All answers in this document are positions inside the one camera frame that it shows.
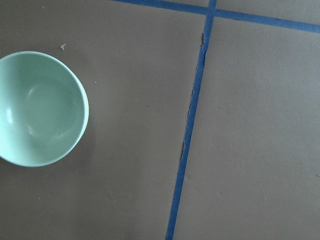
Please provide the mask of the green bowl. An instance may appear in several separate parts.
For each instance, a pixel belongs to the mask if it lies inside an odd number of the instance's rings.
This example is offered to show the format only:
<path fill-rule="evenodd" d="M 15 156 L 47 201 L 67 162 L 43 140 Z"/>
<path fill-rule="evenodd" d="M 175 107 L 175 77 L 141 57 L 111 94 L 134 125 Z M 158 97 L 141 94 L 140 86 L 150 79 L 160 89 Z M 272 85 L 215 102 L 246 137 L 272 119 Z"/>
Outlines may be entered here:
<path fill-rule="evenodd" d="M 42 167 L 69 154 L 83 136 L 89 101 L 77 76 L 60 60 L 36 51 L 0 60 L 0 156 Z"/>

